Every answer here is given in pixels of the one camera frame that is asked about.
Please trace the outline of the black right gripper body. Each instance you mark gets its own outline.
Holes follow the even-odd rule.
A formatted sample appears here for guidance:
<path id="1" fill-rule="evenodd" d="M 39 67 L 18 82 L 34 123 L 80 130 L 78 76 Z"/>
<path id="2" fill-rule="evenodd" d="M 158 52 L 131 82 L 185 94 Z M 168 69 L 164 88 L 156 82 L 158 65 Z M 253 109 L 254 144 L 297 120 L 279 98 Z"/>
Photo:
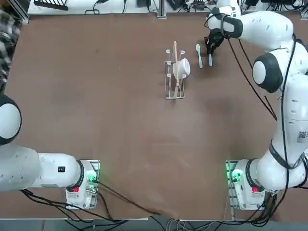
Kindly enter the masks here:
<path id="1" fill-rule="evenodd" d="M 224 41 L 224 36 L 220 29 L 212 29 L 209 35 L 205 37 L 206 45 L 220 45 Z"/>

